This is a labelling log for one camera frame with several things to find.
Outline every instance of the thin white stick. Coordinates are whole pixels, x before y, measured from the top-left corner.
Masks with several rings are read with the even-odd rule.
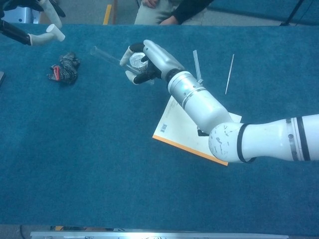
[[[230,69],[229,69],[229,73],[228,73],[228,79],[227,79],[227,86],[226,86],[225,95],[227,94],[227,89],[228,89],[228,84],[229,84],[229,79],[230,79],[230,73],[231,73],[231,69],[233,68],[234,56],[235,56],[235,54],[233,54],[233,57],[231,58],[231,63],[230,63]]]
[[[194,61],[195,61],[195,69],[196,69],[197,81],[200,81],[201,80],[201,75],[200,75],[200,68],[199,68],[197,50],[193,51],[193,55],[194,55]]]

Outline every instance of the teal table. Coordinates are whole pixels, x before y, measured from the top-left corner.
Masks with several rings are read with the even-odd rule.
[[[46,26],[22,25],[34,34]],[[152,139],[165,82],[132,85],[120,58],[150,39],[242,122],[319,113],[319,27],[65,25],[64,42],[0,36],[0,223],[319,235],[319,164],[261,157],[228,167]],[[61,54],[81,60],[72,86],[47,79]],[[227,95],[224,95],[235,54]]]

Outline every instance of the barcode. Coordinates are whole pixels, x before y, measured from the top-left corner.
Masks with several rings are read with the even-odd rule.
[[[165,133],[166,128],[167,128],[167,124],[163,123],[163,125],[161,126],[160,131]]]

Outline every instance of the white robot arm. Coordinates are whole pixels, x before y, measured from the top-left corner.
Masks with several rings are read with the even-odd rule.
[[[227,109],[167,51],[150,40],[131,45],[123,55],[124,65],[135,52],[149,61],[145,72],[126,72],[134,84],[149,79],[167,81],[169,93],[206,133],[209,148],[226,162],[252,162],[259,156],[289,161],[319,160],[319,115],[282,119],[266,124],[235,123]]]

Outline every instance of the black stripe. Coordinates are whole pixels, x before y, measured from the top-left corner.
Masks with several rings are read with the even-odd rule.
[[[301,149],[303,151],[304,159],[305,159],[305,161],[310,161],[308,143],[307,143],[307,138],[306,138],[306,133],[305,133],[305,128],[304,128],[304,122],[303,122],[303,118],[302,117],[297,117],[297,125],[298,125],[298,131],[299,131],[299,136],[300,136],[300,144],[301,144]]]
[[[240,127],[240,130],[238,132],[238,137],[237,137],[237,154],[238,154],[238,158],[240,159],[240,161],[244,162],[244,163],[252,163],[253,161],[255,161],[256,158],[251,158],[249,161],[246,161],[244,159],[243,156],[243,151],[242,151],[242,140],[243,140],[243,135],[244,135],[244,131],[245,128],[248,126],[248,123],[243,124]]]

